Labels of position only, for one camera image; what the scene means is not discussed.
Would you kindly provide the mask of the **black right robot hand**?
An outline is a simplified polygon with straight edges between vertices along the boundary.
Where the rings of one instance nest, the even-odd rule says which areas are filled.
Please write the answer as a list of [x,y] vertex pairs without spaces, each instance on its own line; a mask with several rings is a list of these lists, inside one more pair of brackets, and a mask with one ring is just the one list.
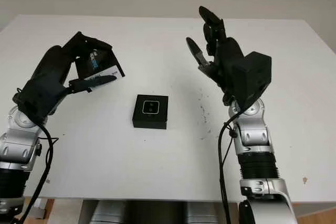
[[235,99],[230,66],[244,55],[237,41],[226,36],[223,19],[204,6],[200,6],[198,12],[204,21],[203,33],[207,42],[207,54],[214,59],[207,61],[202,50],[192,38],[187,37],[186,43],[198,63],[198,69],[220,87],[224,93],[223,104],[229,106]]

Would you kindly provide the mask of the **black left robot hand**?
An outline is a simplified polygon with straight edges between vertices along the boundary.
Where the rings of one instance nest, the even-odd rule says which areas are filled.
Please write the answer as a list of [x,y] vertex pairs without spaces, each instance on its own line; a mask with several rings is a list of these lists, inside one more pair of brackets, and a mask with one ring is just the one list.
[[21,111],[49,115],[65,96],[91,92],[121,73],[112,46],[79,31],[65,45],[47,50],[13,100]]

